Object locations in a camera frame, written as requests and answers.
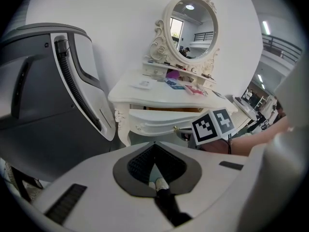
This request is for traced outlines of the person's black trouser leg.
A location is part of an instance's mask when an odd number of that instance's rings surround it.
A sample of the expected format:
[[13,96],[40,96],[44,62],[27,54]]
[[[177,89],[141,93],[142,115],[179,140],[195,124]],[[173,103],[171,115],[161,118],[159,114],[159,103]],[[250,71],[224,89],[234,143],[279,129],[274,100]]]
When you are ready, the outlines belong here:
[[170,189],[159,190],[154,200],[156,206],[174,227],[178,227],[192,219],[189,214],[179,210],[175,195],[170,192]]

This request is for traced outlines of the oval mirror white ornate frame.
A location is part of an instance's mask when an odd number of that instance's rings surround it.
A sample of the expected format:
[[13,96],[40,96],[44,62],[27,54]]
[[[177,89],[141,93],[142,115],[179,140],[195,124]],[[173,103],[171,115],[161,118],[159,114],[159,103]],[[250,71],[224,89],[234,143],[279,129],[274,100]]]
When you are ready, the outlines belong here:
[[168,28],[169,20],[172,14],[177,14],[174,8],[184,0],[171,0],[164,9],[162,19],[155,22],[155,37],[149,47],[147,58],[158,63],[169,63],[171,66],[181,66],[188,71],[195,71],[196,74],[210,74],[214,68],[214,60],[220,49],[216,47],[218,38],[218,20],[217,10],[212,0],[191,0],[197,2],[210,15],[213,22],[213,37],[210,46],[206,52],[197,58],[189,59],[184,57],[175,47],[171,35],[171,30]]

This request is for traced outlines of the white vanity dressing table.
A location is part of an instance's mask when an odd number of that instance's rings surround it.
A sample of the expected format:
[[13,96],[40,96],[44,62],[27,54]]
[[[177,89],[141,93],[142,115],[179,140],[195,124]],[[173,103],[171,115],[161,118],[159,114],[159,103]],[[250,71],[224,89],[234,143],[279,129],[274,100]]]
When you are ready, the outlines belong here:
[[[197,58],[206,52],[213,37],[213,22],[209,13],[197,2],[184,0],[180,2],[169,20],[168,28],[175,47],[189,59]],[[115,121],[118,124],[118,136],[125,146],[130,146],[128,114],[131,109],[176,111],[204,113],[210,109],[225,108],[229,114],[236,113],[237,107],[227,98],[217,97],[216,81],[212,73],[196,74],[195,71],[169,63],[158,63],[144,57],[140,70],[126,72],[108,95],[114,105]],[[168,69],[178,70],[180,76],[177,82],[181,85],[191,85],[204,92],[204,96],[190,95],[186,90],[173,90],[166,83]],[[150,90],[130,86],[138,80],[156,81]]]

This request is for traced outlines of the brown wicker chair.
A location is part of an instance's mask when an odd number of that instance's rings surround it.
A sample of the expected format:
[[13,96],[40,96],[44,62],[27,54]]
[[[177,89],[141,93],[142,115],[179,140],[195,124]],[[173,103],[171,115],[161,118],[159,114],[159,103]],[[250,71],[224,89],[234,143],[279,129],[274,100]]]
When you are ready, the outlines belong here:
[[24,174],[8,163],[5,163],[4,178],[29,203],[33,202],[44,189],[38,179]]

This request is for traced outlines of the white card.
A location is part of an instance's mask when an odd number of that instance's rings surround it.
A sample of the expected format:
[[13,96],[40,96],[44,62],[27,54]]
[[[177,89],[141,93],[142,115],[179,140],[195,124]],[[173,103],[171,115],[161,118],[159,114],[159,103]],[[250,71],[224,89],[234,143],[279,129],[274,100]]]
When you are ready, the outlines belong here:
[[130,83],[129,85],[135,88],[150,90],[153,88],[155,83],[156,81],[152,81],[152,80],[138,80],[136,82]]

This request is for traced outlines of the person's right forearm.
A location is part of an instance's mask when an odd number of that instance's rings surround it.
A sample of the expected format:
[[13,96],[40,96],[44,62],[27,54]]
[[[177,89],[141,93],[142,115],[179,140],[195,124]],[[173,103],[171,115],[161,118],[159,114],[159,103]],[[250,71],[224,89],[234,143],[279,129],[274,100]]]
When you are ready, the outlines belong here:
[[230,141],[220,139],[203,144],[200,148],[212,153],[249,156],[253,147],[269,143],[277,134],[287,132],[290,127],[288,118],[284,117],[257,134],[237,137]]

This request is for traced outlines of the black balcony railing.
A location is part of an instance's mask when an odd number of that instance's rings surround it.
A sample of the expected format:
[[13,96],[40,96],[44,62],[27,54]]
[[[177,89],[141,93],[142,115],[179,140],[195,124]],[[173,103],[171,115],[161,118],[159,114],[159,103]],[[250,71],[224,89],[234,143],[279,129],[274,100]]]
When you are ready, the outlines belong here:
[[289,63],[296,63],[301,55],[303,50],[281,38],[266,35],[262,33],[262,40],[263,40],[263,49],[268,51]]

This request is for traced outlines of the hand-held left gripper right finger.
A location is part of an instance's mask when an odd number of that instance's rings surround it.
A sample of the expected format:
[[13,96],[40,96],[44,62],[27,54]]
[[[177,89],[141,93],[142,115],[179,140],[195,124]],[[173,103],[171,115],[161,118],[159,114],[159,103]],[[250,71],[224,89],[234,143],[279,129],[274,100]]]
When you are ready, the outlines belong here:
[[[158,178],[165,179],[170,192],[175,195],[179,210],[194,219],[223,195],[248,160],[245,156],[156,142],[154,182]],[[154,217],[155,230],[163,232],[175,228],[161,214],[161,217]]]

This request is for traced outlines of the person's white left shoe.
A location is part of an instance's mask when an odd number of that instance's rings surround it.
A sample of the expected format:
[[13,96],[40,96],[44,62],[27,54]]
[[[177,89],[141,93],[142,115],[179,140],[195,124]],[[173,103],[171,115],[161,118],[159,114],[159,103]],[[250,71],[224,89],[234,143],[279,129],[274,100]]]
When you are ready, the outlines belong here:
[[149,182],[148,186],[152,189],[154,189],[156,192],[160,190],[168,190],[169,185],[163,178],[156,179],[155,182]]

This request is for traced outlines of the white drawer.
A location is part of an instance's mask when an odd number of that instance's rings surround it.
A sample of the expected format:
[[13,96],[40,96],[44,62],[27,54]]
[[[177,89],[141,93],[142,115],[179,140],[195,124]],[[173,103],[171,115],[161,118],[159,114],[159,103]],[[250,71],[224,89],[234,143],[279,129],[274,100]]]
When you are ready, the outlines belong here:
[[131,109],[130,130],[138,135],[155,137],[191,127],[191,121],[201,113]]

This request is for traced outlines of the blue booklet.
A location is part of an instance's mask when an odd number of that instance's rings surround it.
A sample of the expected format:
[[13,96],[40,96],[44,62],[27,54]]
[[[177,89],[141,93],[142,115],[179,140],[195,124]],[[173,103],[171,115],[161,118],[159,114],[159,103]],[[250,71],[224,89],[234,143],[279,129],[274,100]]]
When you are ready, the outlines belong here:
[[179,84],[175,79],[166,79],[165,83],[173,90],[185,90],[183,85]]

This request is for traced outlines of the pink card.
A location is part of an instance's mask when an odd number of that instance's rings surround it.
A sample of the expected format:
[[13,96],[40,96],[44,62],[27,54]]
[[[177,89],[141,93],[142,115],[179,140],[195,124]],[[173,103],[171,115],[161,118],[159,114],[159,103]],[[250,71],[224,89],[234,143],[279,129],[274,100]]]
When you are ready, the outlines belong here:
[[190,95],[204,96],[204,92],[197,87],[191,85],[184,85],[183,87]]

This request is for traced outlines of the white round side table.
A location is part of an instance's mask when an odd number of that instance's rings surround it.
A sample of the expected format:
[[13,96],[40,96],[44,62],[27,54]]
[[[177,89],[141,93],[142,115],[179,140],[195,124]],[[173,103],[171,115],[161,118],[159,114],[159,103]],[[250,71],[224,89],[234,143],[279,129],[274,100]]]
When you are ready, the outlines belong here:
[[253,121],[257,120],[258,113],[248,104],[245,100],[240,97],[232,96],[233,101],[236,105]]

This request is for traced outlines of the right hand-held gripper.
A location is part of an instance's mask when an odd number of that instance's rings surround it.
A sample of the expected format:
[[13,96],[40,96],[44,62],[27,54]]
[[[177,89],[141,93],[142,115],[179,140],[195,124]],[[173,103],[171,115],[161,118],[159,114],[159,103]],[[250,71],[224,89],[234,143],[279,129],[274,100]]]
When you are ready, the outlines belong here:
[[220,139],[225,139],[235,132],[235,125],[225,108],[210,109],[194,118],[189,123],[190,128],[178,129],[177,134],[196,145],[203,145]]

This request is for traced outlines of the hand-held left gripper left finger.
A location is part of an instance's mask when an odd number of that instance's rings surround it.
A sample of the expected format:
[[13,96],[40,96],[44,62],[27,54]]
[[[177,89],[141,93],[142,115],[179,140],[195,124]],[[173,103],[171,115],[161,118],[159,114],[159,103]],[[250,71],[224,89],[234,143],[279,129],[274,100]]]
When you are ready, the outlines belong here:
[[72,184],[79,184],[87,189],[65,220],[65,228],[73,231],[171,230],[172,224],[152,198],[127,194],[112,174],[119,158],[145,145],[137,144],[84,160],[51,183],[33,206],[45,213]]

